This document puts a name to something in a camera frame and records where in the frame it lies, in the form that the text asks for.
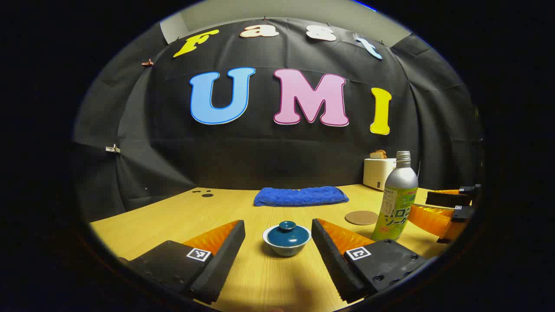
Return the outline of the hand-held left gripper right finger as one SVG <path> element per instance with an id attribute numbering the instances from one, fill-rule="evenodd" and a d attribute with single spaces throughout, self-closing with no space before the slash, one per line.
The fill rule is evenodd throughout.
<path id="1" fill-rule="evenodd" d="M 372 241 L 323 219 L 313 219 L 311 231 L 341 299 L 348 303 L 400 283 L 429 261 L 395 240 Z"/>

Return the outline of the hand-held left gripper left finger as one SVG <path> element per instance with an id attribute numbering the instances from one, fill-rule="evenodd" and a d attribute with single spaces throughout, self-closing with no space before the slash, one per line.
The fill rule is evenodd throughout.
<path id="1" fill-rule="evenodd" d="M 184 243 L 167 240 L 126 266 L 170 293 L 210 305 L 218 300 L 244 238 L 244 221 L 232 221 Z"/>

